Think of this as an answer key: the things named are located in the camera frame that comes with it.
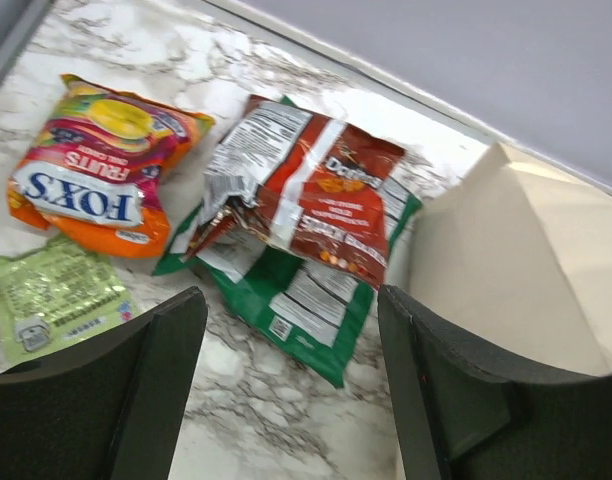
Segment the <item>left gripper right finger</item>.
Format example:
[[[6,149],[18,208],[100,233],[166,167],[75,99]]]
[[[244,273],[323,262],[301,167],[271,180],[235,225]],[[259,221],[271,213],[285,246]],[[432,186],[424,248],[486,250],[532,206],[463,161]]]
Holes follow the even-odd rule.
[[[408,479],[612,479],[612,374],[505,350],[382,286],[378,323]]]

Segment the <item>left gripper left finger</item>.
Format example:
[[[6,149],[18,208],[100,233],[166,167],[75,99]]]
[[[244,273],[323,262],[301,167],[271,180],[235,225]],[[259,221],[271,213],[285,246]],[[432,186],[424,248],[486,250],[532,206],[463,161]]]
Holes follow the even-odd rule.
[[[204,338],[190,287],[0,374],[0,479],[165,479]]]

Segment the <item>light green snack packet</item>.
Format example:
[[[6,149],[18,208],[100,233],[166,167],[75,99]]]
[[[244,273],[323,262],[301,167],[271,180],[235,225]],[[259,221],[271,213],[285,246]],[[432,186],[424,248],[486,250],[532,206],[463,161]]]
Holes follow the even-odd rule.
[[[0,345],[7,367],[71,347],[138,315],[109,257],[63,235],[19,256],[0,255]]]

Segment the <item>orange snack packet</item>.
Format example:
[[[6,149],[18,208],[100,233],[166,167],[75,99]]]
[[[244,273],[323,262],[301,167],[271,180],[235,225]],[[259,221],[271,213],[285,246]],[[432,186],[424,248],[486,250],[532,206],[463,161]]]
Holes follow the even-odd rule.
[[[160,256],[170,223],[158,189],[215,124],[74,74],[7,183],[12,217],[89,250]]]

